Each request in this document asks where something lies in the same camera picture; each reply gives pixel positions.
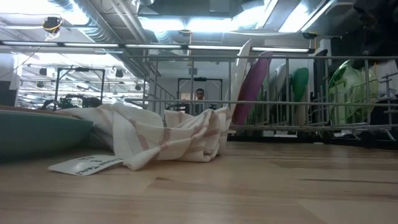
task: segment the wooden floor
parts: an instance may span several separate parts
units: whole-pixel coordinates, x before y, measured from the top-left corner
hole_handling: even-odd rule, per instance
[[[0,223],[398,223],[398,151],[228,148],[207,164],[153,162],[88,177],[47,167],[98,151],[3,165]]]

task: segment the striped towel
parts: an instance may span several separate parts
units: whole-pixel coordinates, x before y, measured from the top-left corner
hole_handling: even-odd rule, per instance
[[[132,170],[151,160],[209,162],[225,149],[231,123],[228,107],[208,109],[198,116],[165,111],[167,127],[158,114],[121,103],[59,113],[93,121],[94,133]]]

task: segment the tag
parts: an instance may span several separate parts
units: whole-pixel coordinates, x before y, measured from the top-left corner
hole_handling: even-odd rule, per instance
[[[49,169],[66,174],[86,176],[121,162],[123,160],[116,156],[93,155],[61,162],[50,166]]]

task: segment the pink plate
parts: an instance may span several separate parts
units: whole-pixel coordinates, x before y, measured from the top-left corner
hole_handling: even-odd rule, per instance
[[[272,56],[273,52],[263,52],[260,56]],[[261,85],[269,73],[269,64],[271,58],[257,59],[245,81],[243,82],[242,89],[239,93],[238,101],[255,101],[260,92]],[[236,105],[233,115],[233,124],[242,125],[244,120],[249,115],[252,108],[251,104],[238,104]]]

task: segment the white towel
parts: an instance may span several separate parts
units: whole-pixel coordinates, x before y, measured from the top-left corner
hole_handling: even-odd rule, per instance
[[[166,128],[158,114],[121,103],[59,113],[93,121],[94,132],[132,170],[154,159],[209,162],[225,149],[231,123],[228,107],[205,110],[198,116],[165,111]]]

